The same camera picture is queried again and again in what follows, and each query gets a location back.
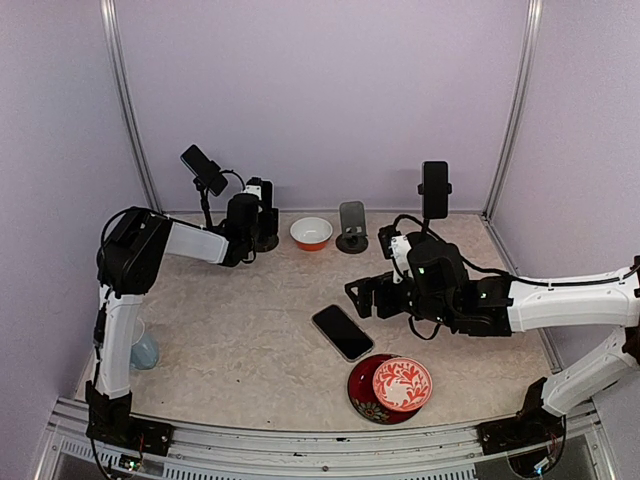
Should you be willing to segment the lone black smartphone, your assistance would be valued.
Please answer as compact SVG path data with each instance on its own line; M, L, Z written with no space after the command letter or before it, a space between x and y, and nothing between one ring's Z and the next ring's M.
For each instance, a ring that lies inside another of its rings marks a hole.
M210 160L195 144L189 146L180 156L182 163L194 177L214 196L219 196L228 186L228 180L221 167Z

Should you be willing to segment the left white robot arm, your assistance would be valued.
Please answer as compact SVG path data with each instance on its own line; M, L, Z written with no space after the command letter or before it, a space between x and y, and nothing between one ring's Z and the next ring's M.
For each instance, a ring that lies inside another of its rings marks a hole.
M97 252L102 296L94 331L93 387L108 399L131 392L129 369L134 323L142 298L167 255L227 268L250 264L278 245L279 209L251 187L234 195L218 225L196 225L132 206L104 225Z

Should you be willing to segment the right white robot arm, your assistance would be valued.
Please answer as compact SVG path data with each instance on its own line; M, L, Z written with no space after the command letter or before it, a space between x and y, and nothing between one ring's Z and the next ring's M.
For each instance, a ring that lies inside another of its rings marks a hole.
M549 279L479 267L453 244L434 238L392 238L392 270L346 284L362 318L406 313L409 321L470 337L507 337L546 328L591 325L611 334L566 369L528 387L511 433L523 444L546 432L551 417L612 386L639 367L639 264L612 272Z

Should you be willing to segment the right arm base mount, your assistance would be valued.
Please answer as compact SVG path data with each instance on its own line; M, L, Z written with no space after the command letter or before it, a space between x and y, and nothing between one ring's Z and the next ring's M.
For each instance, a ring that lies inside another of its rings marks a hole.
M549 441L553 435L563 435L566 417L543 408L542 392L546 381L547 378L542 377L528 387L523 406L515 415L477 426L484 455L540 444Z

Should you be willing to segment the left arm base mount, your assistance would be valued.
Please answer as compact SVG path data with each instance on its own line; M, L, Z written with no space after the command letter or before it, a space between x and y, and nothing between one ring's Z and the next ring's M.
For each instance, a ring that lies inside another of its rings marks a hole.
M165 422L131 415L131 392L118 398L100 393L92 381L85 383L89 439L116 447L166 457L174 427Z

